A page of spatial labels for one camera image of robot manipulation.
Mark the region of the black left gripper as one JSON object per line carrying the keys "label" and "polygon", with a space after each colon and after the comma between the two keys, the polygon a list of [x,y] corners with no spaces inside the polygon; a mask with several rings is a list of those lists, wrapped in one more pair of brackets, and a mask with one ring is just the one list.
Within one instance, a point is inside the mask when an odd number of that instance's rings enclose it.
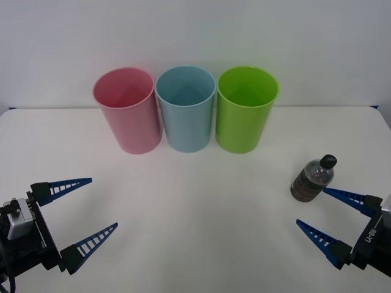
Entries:
{"label": "black left gripper", "polygon": [[115,231],[118,223],[68,246],[60,254],[54,244],[39,206],[91,182],[92,178],[76,178],[34,183],[27,198],[5,203],[5,255],[12,273],[22,274],[41,264],[47,270],[59,265],[62,272],[73,275]]}

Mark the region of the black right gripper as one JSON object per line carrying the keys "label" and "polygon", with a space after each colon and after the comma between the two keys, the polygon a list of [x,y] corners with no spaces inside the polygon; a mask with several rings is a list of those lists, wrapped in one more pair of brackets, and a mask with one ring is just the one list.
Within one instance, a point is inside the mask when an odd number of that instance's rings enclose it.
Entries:
{"label": "black right gripper", "polygon": [[353,248],[348,244],[297,219],[296,224],[338,270],[353,263],[364,270],[367,265],[390,276],[390,228],[386,227],[380,205],[382,198],[339,189],[323,192],[371,217]]}

